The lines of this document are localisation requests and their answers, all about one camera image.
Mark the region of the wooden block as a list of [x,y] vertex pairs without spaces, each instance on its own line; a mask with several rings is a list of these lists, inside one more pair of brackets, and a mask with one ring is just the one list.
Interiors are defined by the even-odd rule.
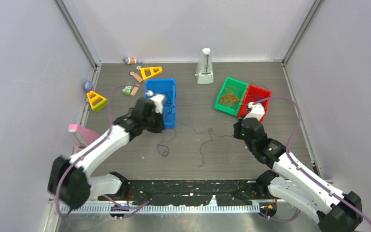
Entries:
[[140,77],[137,73],[134,73],[133,75],[132,75],[138,82],[142,82],[143,81],[143,78],[142,77]]
[[130,95],[131,96],[136,96],[137,92],[139,90],[139,87],[138,86],[134,86],[130,92]]

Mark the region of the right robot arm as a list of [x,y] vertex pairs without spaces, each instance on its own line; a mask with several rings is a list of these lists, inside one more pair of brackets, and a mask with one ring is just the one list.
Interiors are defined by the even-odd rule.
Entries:
[[240,118],[233,128],[234,138],[243,140],[256,160],[269,168],[256,179],[260,197],[290,203],[323,232],[353,232],[361,224],[362,203],[356,193],[344,193],[303,166],[282,143],[267,136],[256,118]]

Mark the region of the red plastic bin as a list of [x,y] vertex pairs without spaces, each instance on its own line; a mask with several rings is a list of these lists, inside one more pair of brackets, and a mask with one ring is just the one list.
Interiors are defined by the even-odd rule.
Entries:
[[249,84],[248,89],[245,93],[241,106],[239,108],[237,117],[242,117],[247,115],[249,110],[247,105],[249,102],[257,102],[264,98],[269,98],[272,96],[272,92],[264,86],[257,86],[254,84]]

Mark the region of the green toy block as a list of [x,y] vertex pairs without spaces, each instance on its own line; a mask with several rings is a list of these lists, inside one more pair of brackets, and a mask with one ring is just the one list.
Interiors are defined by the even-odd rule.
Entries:
[[121,90],[121,92],[122,92],[122,94],[129,96],[129,95],[131,95],[133,89],[134,89],[134,86],[127,85],[127,86],[124,86],[124,88]]

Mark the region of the green plastic bin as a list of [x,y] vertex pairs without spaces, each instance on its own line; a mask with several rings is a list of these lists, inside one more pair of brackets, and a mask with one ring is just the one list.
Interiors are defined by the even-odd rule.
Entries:
[[219,91],[214,109],[237,116],[249,84],[231,77],[227,77]]

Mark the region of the purple round toy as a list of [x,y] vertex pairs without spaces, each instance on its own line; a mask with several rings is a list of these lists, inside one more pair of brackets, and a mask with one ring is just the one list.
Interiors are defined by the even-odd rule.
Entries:
[[88,93],[93,90],[93,83],[91,81],[86,81],[83,85],[83,92]]

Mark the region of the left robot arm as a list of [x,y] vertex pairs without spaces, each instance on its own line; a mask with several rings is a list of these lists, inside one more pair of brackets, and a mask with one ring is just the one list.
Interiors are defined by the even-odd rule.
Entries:
[[93,177],[93,172],[116,150],[131,142],[144,130],[161,133],[165,130],[163,105],[166,97],[155,94],[137,99],[128,113],[112,122],[110,128],[95,142],[80,152],[53,162],[48,191],[56,203],[63,202],[71,210],[83,206],[87,200],[112,195],[117,200],[128,196],[127,180],[116,172]]

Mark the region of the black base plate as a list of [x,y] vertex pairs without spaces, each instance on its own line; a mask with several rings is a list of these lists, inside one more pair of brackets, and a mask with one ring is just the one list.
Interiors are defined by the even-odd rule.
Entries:
[[251,201],[275,202],[275,197],[260,190],[255,180],[129,180],[123,186],[124,195],[111,195],[115,201],[152,206],[206,206],[211,199],[219,206],[245,206]]

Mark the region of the small figurine toy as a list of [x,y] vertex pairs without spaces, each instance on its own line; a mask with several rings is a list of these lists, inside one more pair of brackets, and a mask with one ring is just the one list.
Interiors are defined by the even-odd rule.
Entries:
[[138,60],[135,59],[135,58],[132,58],[132,57],[125,57],[122,59],[122,61],[127,64],[127,65],[130,65],[130,64],[137,64],[138,63]]

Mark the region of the yellow triangle toy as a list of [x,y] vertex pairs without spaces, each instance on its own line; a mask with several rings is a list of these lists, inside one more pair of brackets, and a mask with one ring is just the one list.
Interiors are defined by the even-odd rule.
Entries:
[[94,113],[97,113],[108,104],[108,99],[95,91],[89,91],[86,94],[89,105]]
[[163,68],[161,66],[155,66],[155,67],[141,67],[140,68],[141,76],[144,81],[153,78],[157,75],[160,75],[163,73]]

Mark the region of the white metronome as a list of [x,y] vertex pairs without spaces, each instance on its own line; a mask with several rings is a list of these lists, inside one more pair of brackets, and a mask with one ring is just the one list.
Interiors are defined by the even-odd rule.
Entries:
[[211,50],[209,48],[202,49],[195,77],[199,85],[206,85],[214,82]]

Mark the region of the pink stand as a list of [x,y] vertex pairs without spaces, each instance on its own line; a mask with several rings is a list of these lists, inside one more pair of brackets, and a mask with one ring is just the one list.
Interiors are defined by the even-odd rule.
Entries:
[[77,152],[86,148],[100,137],[99,133],[78,124],[70,124],[68,132],[73,139],[74,148]]

